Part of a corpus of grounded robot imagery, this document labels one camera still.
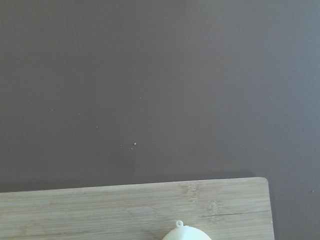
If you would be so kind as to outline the bamboo cutting board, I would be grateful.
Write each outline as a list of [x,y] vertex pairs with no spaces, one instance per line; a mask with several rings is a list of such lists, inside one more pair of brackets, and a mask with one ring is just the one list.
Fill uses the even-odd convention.
[[272,240],[262,177],[6,192],[3,240],[160,240],[177,221],[213,240]]

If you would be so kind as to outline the white steamed bun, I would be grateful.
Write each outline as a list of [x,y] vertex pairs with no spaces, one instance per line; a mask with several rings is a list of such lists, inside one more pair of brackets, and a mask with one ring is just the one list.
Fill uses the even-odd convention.
[[176,227],[168,232],[162,240],[211,240],[202,230],[184,225],[182,220],[177,220]]

